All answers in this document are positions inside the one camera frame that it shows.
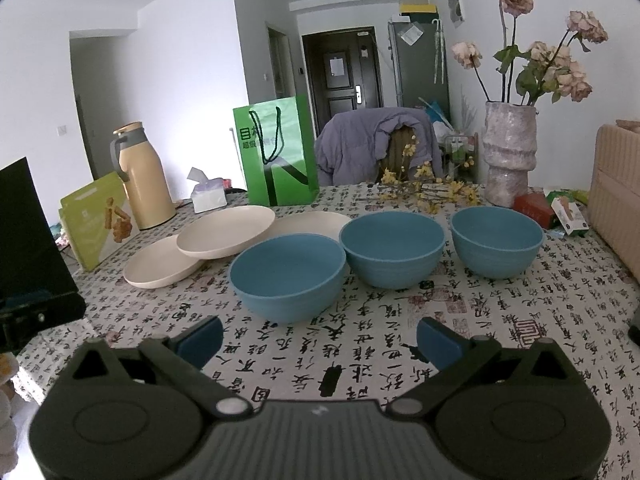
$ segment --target white plate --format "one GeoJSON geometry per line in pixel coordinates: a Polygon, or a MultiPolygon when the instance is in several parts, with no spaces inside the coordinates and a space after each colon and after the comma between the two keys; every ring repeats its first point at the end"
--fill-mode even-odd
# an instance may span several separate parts
{"type": "Polygon", "coordinates": [[[324,235],[338,241],[340,230],[350,222],[351,218],[340,213],[328,211],[307,211],[277,218],[265,238],[290,235],[294,233],[312,233],[324,235]]]}
{"type": "Polygon", "coordinates": [[[258,241],[275,218],[271,209],[259,205],[215,211],[182,230],[178,235],[178,249],[202,260],[238,254],[258,241]]]}
{"type": "Polygon", "coordinates": [[[203,263],[178,250],[177,236],[169,236],[130,257],[124,267],[124,279],[139,288],[160,288],[183,280],[203,263]]]}

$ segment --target refrigerator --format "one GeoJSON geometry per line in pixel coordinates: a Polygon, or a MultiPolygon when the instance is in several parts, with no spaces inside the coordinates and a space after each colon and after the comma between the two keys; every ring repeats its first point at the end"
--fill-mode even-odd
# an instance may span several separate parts
{"type": "Polygon", "coordinates": [[[417,13],[410,15],[412,23],[419,23],[424,34],[412,45],[409,45],[398,34],[402,33],[410,23],[389,23],[394,72],[396,77],[396,94],[398,106],[414,108],[424,106],[419,98],[428,103],[437,101],[447,119],[450,118],[449,82],[447,80],[446,52],[445,60],[438,56],[438,80],[434,82],[436,71],[436,25],[432,23],[437,14],[417,13]],[[444,63],[444,82],[442,66],[444,63]]]}

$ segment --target bag handle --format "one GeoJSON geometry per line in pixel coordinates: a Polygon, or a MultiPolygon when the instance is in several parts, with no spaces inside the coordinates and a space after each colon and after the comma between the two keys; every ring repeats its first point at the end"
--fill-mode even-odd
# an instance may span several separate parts
{"type": "Polygon", "coordinates": [[[116,173],[122,179],[123,182],[129,181],[129,175],[124,171],[120,165],[120,145],[126,142],[126,134],[120,135],[117,139],[111,141],[111,163],[113,164],[116,173]]]}
{"type": "Polygon", "coordinates": [[[284,136],[282,135],[282,110],[280,107],[276,106],[276,141],[273,151],[270,156],[266,156],[264,153],[264,134],[262,133],[262,123],[260,122],[260,117],[254,110],[249,110],[249,115],[251,116],[251,120],[254,122],[254,131],[256,136],[258,137],[258,143],[260,144],[260,154],[262,155],[262,163],[266,166],[267,164],[273,162],[280,156],[282,150],[284,149],[284,136]],[[282,145],[278,150],[278,136],[280,136],[280,140],[282,145]]]}

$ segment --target front door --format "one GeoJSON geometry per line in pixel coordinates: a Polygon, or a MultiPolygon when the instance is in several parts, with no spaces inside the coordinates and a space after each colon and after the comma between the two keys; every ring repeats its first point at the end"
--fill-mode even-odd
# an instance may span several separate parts
{"type": "Polygon", "coordinates": [[[316,133],[335,114],[382,105],[373,28],[303,36],[316,133]]]}

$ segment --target thermos handle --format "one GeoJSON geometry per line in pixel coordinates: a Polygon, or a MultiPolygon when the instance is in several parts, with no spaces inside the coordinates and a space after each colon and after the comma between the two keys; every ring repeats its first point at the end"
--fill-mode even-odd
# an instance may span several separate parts
{"type": "Polygon", "coordinates": [[[129,175],[120,166],[120,145],[121,143],[126,142],[126,140],[127,136],[121,135],[117,139],[113,139],[111,141],[111,163],[123,182],[129,181],[129,175]]]}

